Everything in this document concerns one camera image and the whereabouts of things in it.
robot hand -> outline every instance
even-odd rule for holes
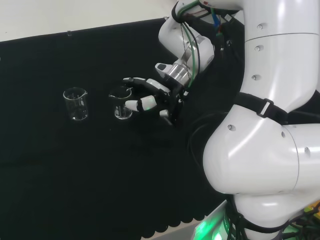
[[[170,90],[150,78],[126,77],[123,79],[123,83],[136,91],[148,94],[139,100],[126,101],[125,106],[128,109],[136,112],[146,112],[158,107],[160,110],[159,116],[170,125],[175,124],[183,106],[182,89],[178,91],[177,88]]]

strap buckle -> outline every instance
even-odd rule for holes
[[[270,106],[274,106],[275,103],[267,98],[263,99],[264,104],[261,105],[261,108],[259,109],[259,111],[256,112],[256,114],[261,117],[261,118],[266,118],[267,117],[267,111],[269,109]]]

empty glass beaker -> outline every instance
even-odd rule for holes
[[[131,94],[131,89],[126,86],[118,86],[110,92],[109,98],[113,101],[114,115],[117,119],[124,120],[131,117],[132,111],[125,106]]]
[[[69,117],[74,121],[82,121],[88,117],[86,90],[72,87],[64,91],[63,97]]]

green cable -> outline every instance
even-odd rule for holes
[[[182,7],[182,8],[178,11],[177,17],[180,18],[180,16],[181,16],[182,14],[184,14],[185,11],[188,11],[188,10],[194,8],[194,7],[197,6],[198,4],[199,4],[199,1],[197,0],[197,1],[193,1],[192,3],[190,3],[190,4],[188,4],[188,5],[184,6],[184,7]]]
[[[190,88],[191,84],[195,80],[195,72],[196,72],[195,50],[194,50],[194,46],[193,46],[193,43],[192,43],[193,41],[191,41],[191,37],[190,37],[190,35],[188,33],[188,30],[186,29],[186,27],[183,24],[181,24],[181,25],[182,25],[182,27],[183,27],[183,29],[185,31],[185,34],[186,34],[186,36],[187,36],[187,38],[189,40],[190,47],[191,47],[191,52],[192,52],[192,77],[191,77],[191,81],[190,81],[190,83],[188,85],[188,88]]]

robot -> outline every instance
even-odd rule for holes
[[[213,60],[210,40],[191,28],[198,48],[191,46],[177,18],[192,3],[179,1],[159,32],[160,42],[178,58],[173,65],[155,66],[164,81],[124,79],[153,93],[126,102],[128,108],[146,111],[163,104],[169,107],[160,116],[174,123],[193,80],[190,76]],[[205,146],[205,175],[215,190],[233,195],[236,211],[247,222],[276,229],[320,199],[320,124],[285,125],[287,113],[320,90],[319,0],[199,3],[194,9],[243,10],[245,19],[243,83],[232,109]],[[242,234],[250,240],[272,240],[280,239],[281,231],[245,228]],[[220,235],[230,239],[223,226]]]

